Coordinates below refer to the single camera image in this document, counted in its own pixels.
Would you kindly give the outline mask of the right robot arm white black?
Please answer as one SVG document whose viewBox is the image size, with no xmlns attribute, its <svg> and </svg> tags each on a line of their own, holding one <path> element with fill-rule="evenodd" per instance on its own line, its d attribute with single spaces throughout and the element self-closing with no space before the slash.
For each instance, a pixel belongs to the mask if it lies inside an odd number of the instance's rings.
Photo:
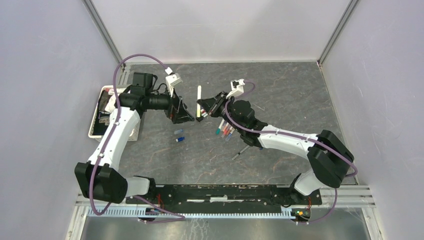
<svg viewBox="0 0 424 240">
<path fill-rule="evenodd" d="M 224 91 L 197 103 L 211 117 L 225 120 L 248 146 L 279 150 L 308 160 L 311 169 L 297 176 L 288 191 L 295 204 L 302 204 L 315 190 L 337 189 L 346 177 L 358 173 L 353 154 L 329 130 L 315 134 L 275 127 L 257 119 L 249 101 L 228 98 Z"/>
</svg>

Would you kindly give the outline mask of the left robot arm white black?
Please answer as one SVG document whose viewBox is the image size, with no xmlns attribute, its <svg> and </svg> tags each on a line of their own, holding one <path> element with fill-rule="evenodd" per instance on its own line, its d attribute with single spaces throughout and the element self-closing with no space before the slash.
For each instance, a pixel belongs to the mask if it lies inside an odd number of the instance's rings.
<svg viewBox="0 0 424 240">
<path fill-rule="evenodd" d="M 154 80 L 157 78 L 151 73 L 133 74 L 132 84 L 118 95 L 119 102 L 110 114 L 108 128 L 98 147 L 87 162 L 79 162 L 75 166 L 74 173 L 85 198 L 115 204 L 134 195 L 145 204 L 156 200 L 153 178 L 123 177 L 118 172 L 130 135 L 148 110 L 163 110 L 173 124 L 195 119 L 175 92 L 175 85 L 182 81 L 181 77 L 173 72 L 166 76 L 167 89 L 164 93 L 154 90 Z"/>
</svg>

